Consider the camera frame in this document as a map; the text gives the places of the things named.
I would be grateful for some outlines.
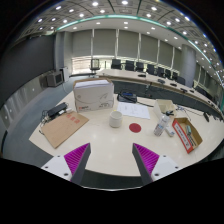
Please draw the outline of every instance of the wall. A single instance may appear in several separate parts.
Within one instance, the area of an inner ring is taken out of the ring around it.
[[[0,108],[22,85],[54,69],[54,38],[25,40],[5,53],[0,63]]]

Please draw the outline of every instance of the purple object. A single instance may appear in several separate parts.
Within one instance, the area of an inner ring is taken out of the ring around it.
[[[71,170],[72,175],[76,171],[77,167],[79,166],[79,163],[82,159],[82,156],[88,147],[88,144],[82,145],[78,147],[77,149],[72,150],[68,154],[64,155],[65,161],[68,164],[69,169]]]
[[[147,169],[148,173],[151,175],[158,159],[159,155],[156,154],[155,152],[145,148],[144,146],[138,145],[134,143],[136,149],[139,152],[139,155],[142,159],[142,162],[145,165],[145,168]]]

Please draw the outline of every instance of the desk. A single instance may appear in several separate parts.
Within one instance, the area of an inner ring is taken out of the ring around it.
[[[224,116],[223,116],[222,112],[220,111],[220,109],[217,107],[217,105],[215,105],[210,99],[208,99],[204,95],[200,94],[193,88],[189,88],[187,86],[176,83],[175,81],[165,79],[165,78],[162,78],[159,76],[146,74],[146,77],[139,77],[138,76],[139,74],[141,74],[141,73],[126,71],[126,70],[118,70],[118,69],[103,69],[97,73],[97,76],[99,76],[99,77],[107,76],[111,80],[152,85],[152,86],[160,87],[160,88],[161,88],[161,83],[158,82],[158,79],[162,79],[165,81],[165,84],[163,84],[165,89],[170,90],[172,92],[179,93],[179,94],[183,94],[183,91],[181,90],[181,88],[186,89],[188,91],[187,93],[185,93],[186,96],[188,96],[192,99],[196,99],[197,101],[200,101],[203,104],[207,105],[211,109],[215,110],[218,114],[220,114],[220,116],[224,119]],[[170,83],[177,84],[177,87],[171,86]]]
[[[117,109],[118,101],[116,97],[115,94],[113,108],[81,113],[89,118],[89,121],[57,149],[54,149],[45,136],[39,133],[39,126],[34,130],[29,140],[52,156],[67,154],[73,149],[90,142],[91,154],[86,164],[87,170],[118,176],[140,176],[132,154],[133,143],[140,144],[159,155],[166,154],[180,167],[184,168],[205,158],[223,139],[223,122],[210,117],[208,123],[203,116],[188,112],[191,123],[198,130],[203,142],[198,148],[187,154],[177,134],[174,137],[169,137],[166,132],[160,137],[154,135],[153,131],[158,118],[152,107],[148,107],[150,120],[124,116],[120,128],[111,128],[109,126],[109,114]],[[138,100],[149,105],[155,103],[155,100],[152,99],[139,97]],[[69,93],[59,103],[62,102],[69,103],[69,107],[76,111],[73,92]],[[187,116],[185,112],[178,111],[177,117]],[[141,125],[142,130],[139,133],[131,132],[129,130],[131,123],[138,123]]]

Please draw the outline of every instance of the chair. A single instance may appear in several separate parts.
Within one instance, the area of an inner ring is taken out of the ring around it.
[[[154,65],[147,64],[146,72],[149,75],[155,75],[154,71],[155,71]]]
[[[120,69],[121,70],[121,60],[112,59],[111,69]]]
[[[165,69],[165,77],[168,79],[171,79],[171,71],[168,69]]]
[[[136,62],[135,71],[136,72],[143,72],[144,64],[142,62]]]
[[[177,77],[178,77],[178,74],[176,72],[173,72],[172,79],[177,81]]]
[[[134,61],[126,60],[125,70],[127,70],[127,71],[134,71],[134,69],[135,69]]]
[[[182,84],[182,85],[185,85],[185,79],[180,77],[180,76],[177,76],[177,82]]]
[[[157,76],[165,78],[164,68],[158,67]]]
[[[100,70],[100,61],[99,61],[99,59],[91,59],[90,70],[92,72],[95,72],[97,70]]]

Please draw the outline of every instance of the brown paper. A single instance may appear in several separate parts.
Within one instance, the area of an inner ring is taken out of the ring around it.
[[[57,148],[62,142],[81,128],[88,120],[88,118],[76,112],[62,114],[56,119],[45,124],[41,130],[50,144],[54,148]]]

